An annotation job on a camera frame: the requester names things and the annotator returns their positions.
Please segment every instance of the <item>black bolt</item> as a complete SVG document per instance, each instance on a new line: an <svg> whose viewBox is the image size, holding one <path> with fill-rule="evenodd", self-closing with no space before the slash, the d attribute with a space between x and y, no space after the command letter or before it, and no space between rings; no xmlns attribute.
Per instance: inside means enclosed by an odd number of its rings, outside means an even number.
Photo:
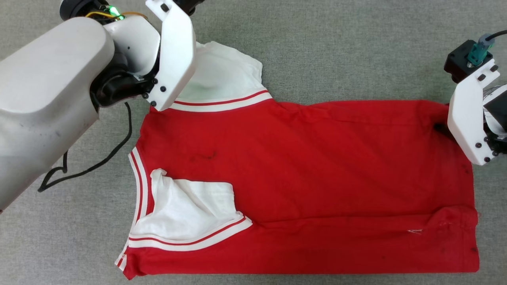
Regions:
<svg viewBox="0 0 507 285"><path fill-rule="evenodd" d="M165 3L160 5L160 8L162 8L162 11L164 11L164 12L169 11L169 7Z"/></svg>

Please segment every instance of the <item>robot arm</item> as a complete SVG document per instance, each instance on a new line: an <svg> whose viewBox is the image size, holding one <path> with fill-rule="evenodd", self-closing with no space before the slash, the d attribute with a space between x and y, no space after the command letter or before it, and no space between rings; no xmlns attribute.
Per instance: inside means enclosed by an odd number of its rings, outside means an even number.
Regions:
<svg viewBox="0 0 507 285"><path fill-rule="evenodd" d="M458 84L450 101L448 127L476 165L507 153L507 85L484 91L500 76L488 52L494 43L489 36L482 36L478 43L466 41L448 55L444 66Z"/></svg>
<svg viewBox="0 0 507 285"><path fill-rule="evenodd" d="M195 71L189 15L200 2L147 0L163 22L160 35L141 16L115 15L104 0L63 0L65 22L0 62L0 213L51 169L99 108L140 95L159 111L171 106Z"/></svg>

